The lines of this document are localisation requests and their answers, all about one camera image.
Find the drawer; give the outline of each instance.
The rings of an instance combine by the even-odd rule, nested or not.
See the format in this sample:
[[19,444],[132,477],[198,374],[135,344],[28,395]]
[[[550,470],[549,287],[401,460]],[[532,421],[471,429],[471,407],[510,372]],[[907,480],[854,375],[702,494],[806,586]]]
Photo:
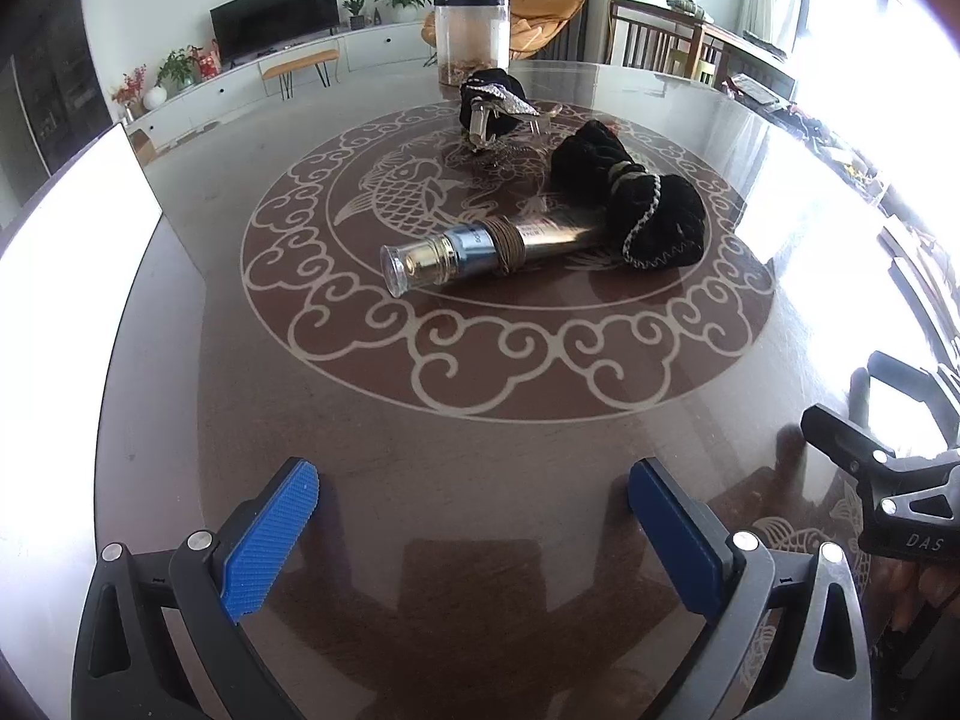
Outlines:
[[217,79],[210,79],[185,95],[182,102],[186,104],[190,123],[194,127],[201,127],[265,97],[260,71],[256,63],[251,63]]
[[344,37],[347,66],[351,70],[426,59],[430,47],[421,38],[420,23],[405,23],[386,29],[358,30]]
[[141,116],[128,129],[142,129],[154,144],[154,148],[166,146],[191,129],[185,102],[185,98],[170,100],[157,110]]

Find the white vase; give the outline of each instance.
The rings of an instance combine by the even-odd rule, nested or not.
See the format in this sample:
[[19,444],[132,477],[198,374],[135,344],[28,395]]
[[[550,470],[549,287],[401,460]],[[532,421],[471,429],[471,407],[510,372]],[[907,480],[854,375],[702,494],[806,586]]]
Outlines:
[[167,90],[157,84],[147,94],[143,95],[143,104],[148,111],[160,108],[167,101]]
[[404,5],[394,8],[394,23],[414,23],[421,16],[422,8]]

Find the red flowers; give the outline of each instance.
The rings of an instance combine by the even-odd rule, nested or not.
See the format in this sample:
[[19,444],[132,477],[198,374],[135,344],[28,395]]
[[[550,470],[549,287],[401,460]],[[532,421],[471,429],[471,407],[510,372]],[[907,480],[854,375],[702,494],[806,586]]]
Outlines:
[[114,103],[126,105],[136,103],[143,93],[143,79],[147,74],[147,66],[140,65],[133,71],[133,77],[123,74],[123,84],[112,94]]

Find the white cabinet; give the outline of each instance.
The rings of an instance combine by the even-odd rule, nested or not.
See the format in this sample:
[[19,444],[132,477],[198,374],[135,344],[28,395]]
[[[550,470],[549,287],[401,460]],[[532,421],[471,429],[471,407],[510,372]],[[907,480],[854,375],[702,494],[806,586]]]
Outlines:
[[[361,70],[412,59],[426,60],[431,52],[421,38],[419,23],[372,26],[357,32],[323,37],[302,46],[273,53],[235,70],[228,70],[222,76],[191,87],[181,92],[178,97],[168,100],[157,110],[151,111],[133,124],[126,125],[127,132],[142,129],[156,148],[166,146],[192,129],[226,117],[258,100],[265,100],[267,94],[277,93],[280,90],[280,81],[277,79],[271,79],[264,85],[263,71],[268,68],[335,47],[340,50],[340,61],[328,63],[331,80],[337,76],[338,69],[339,78],[347,80],[344,78],[347,70]],[[317,81],[317,72],[313,67],[294,73],[295,86]]]
[[190,113],[187,98],[174,98],[160,108],[137,119],[127,127],[128,132],[142,129],[155,148],[166,146],[190,130]]
[[208,122],[256,103],[266,97],[263,80],[256,62],[206,81],[184,97],[190,116],[190,124],[202,127]]
[[429,46],[421,38],[420,23],[404,23],[390,28],[363,29],[344,36],[349,69],[360,70],[392,62],[429,57]]

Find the round table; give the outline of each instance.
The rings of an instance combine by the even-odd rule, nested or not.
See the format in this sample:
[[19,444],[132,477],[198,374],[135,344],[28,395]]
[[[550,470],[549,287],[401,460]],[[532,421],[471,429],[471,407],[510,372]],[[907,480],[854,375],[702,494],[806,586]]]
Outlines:
[[877,348],[929,362],[880,214],[707,86],[511,73],[565,104],[554,145],[599,115],[651,170],[688,177],[704,261],[638,274],[584,252],[390,299],[381,244],[552,196],[531,149],[467,153],[431,70],[270,106],[147,168],[166,218],[104,394],[97,541],[170,548],[288,456],[313,461],[318,511],[243,622],[307,717],[637,717],[702,624],[627,507],[646,456],[731,530],[803,552],[831,539],[861,589],[870,575],[851,480],[797,425],[813,403],[845,413]]

